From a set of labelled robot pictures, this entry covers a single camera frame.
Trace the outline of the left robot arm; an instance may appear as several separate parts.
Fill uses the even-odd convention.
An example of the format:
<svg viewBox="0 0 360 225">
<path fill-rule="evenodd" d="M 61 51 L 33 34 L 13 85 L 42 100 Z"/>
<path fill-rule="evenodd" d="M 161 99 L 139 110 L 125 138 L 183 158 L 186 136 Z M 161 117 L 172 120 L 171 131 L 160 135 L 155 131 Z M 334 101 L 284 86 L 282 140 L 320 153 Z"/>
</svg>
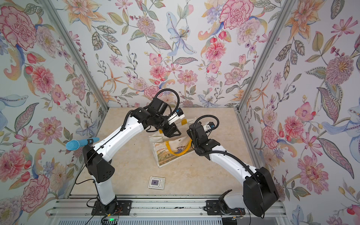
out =
<svg viewBox="0 0 360 225">
<path fill-rule="evenodd" d="M 84 146 L 85 167 L 95 181 L 99 200 L 104 206 L 116 202 L 116 194 L 112 185 L 115 168 L 110 161 L 117 151 L 148 127 L 161 130 L 166 137 L 181 135 L 175 122 L 184 119 L 184 117 L 184 112 L 180 108 L 176 109 L 171 116 L 164 116 L 153 111 L 150 107 L 147 109 L 140 107 L 129 111 L 125 123 L 110 136 L 94 146 L 91 144 Z"/>
</svg>

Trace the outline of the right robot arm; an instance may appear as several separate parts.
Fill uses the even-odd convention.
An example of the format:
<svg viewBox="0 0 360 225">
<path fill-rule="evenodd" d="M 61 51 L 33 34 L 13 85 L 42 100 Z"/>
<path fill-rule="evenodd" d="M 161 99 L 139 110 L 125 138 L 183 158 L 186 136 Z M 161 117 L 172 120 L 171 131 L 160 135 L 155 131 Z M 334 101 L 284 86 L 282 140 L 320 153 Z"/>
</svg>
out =
<svg viewBox="0 0 360 225">
<path fill-rule="evenodd" d="M 197 155 L 206 157 L 227 172 L 242 184 L 240 193 L 228 190 L 223 193 L 213 206 L 207 206 L 211 213 L 231 215 L 241 209 L 247 209 L 251 214 L 263 218 L 265 212 L 279 200 L 279 193 L 268 169 L 250 166 L 228 152 L 218 141 L 208 138 L 208 133 L 215 125 L 202 125 L 200 122 L 191 124 L 187 134 L 192 140 Z"/>
</svg>

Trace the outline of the white canvas pouch yellow handles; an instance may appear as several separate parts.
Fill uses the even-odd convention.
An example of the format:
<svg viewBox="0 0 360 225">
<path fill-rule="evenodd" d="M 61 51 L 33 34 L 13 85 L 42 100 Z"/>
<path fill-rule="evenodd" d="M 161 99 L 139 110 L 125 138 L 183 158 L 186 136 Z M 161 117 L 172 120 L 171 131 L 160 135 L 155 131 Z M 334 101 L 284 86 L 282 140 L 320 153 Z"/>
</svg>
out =
<svg viewBox="0 0 360 225">
<path fill-rule="evenodd" d="M 183 119 L 181 122 L 176 122 L 181 132 L 180 136 L 168 138 L 165 137 L 162 131 L 157 131 L 155 134 L 149 136 L 151 150 L 159 168 L 193 151 L 187 130 L 189 125 L 195 122 L 195 120 L 196 118 Z"/>
</svg>

